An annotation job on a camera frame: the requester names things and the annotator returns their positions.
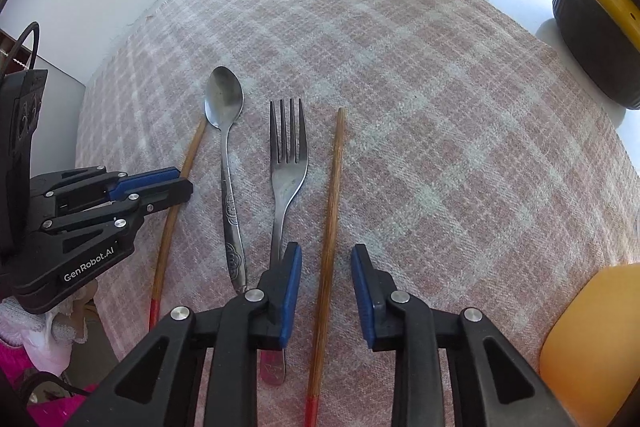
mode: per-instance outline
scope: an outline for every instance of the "wooden chopstick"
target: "wooden chopstick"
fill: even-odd
[[[187,157],[182,164],[180,176],[188,178],[193,166],[193,161],[198,152],[198,147],[202,141],[202,136],[207,129],[207,117],[203,116],[198,124],[196,132],[193,134]],[[149,330],[158,323],[158,315],[160,314],[160,299],[162,298],[162,287],[164,286],[164,272],[166,271],[166,262],[169,258],[169,250],[171,248],[171,240],[174,237],[175,222],[178,219],[180,206],[172,206],[166,215],[164,222],[164,230],[162,230],[162,239],[160,240],[160,250],[158,251],[158,260],[156,261],[156,273],[154,275],[154,285],[151,289],[151,306],[149,307]]]
[[[316,302],[314,347],[311,358],[311,369],[309,370],[309,382],[306,388],[305,427],[316,427],[318,420],[322,367],[324,365],[324,346],[326,345],[329,327],[331,286],[334,281],[335,239],[338,233],[340,170],[342,169],[345,118],[346,109],[341,107],[338,110],[338,117],[335,123],[334,160],[331,167],[329,199],[326,207],[324,239],[322,240],[322,260],[320,267],[320,284],[318,286],[318,301]]]

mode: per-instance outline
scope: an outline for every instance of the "red chopstick tip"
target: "red chopstick tip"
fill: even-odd
[[[149,306],[149,331],[151,331],[156,324],[158,324],[158,314],[160,312],[160,302],[156,299],[151,299],[151,306]]]
[[[316,427],[318,421],[319,396],[307,396],[305,407],[305,427]]]

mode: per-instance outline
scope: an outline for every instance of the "pink cloth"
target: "pink cloth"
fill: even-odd
[[[0,341],[0,371],[14,389],[20,387],[22,376],[28,369],[35,369],[23,346],[14,347]],[[96,385],[90,385],[87,391],[93,391]],[[45,403],[29,405],[27,411],[40,427],[62,427],[69,417],[84,402],[79,394],[69,398],[60,398]]]
[[[431,306],[482,309],[533,365],[600,268],[640,261],[638,175],[609,118],[553,49],[484,0],[166,0],[88,87],[78,166],[181,166],[220,64],[244,89],[228,149],[250,285],[268,264],[273,220],[269,101],[301,96],[307,117],[308,176],[284,227],[284,241],[302,245],[298,309],[286,382],[258,385],[261,426],[303,422],[338,107],[348,133],[320,425],[390,422],[394,359],[362,340],[354,243]],[[219,161],[209,127],[161,315],[234,295]],[[95,301],[120,358],[146,333],[164,217],[150,216],[136,252],[100,278]]]

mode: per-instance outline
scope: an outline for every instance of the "fork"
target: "fork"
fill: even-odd
[[[273,102],[270,103],[271,188],[275,199],[275,214],[271,232],[270,266],[282,259],[282,229],[289,204],[305,181],[309,161],[306,150],[305,112],[298,99],[300,144],[296,143],[296,119],[293,98],[289,99],[289,148],[287,149],[287,119],[284,100],[280,100],[280,137]],[[286,373],[284,351],[260,352],[260,377],[271,385],[281,385]]]

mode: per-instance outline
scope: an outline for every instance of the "metal screw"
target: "metal screw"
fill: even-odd
[[[404,304],[405,302],[409,302],[410,298],[411,298],[411,295],[409,295],[407,292],[403,292],[402,290],[396,290],[394,292],[391,292],[391,300],[399,304]]]
[[[245,293],[244,298],[249,302],[260,302],[264,299],[264,292],[262,290],[258,290],[258,288],[254,288],[253,290],[249,290]]]
[[[482,319],[482,312],[476,308],[467,308],[465,310],[465,318],[471,322],[480,322]]]
[[[183,321],[189,316],[189,309],[187,306],[176,306],[171,310],[171,318],[174,321]]]

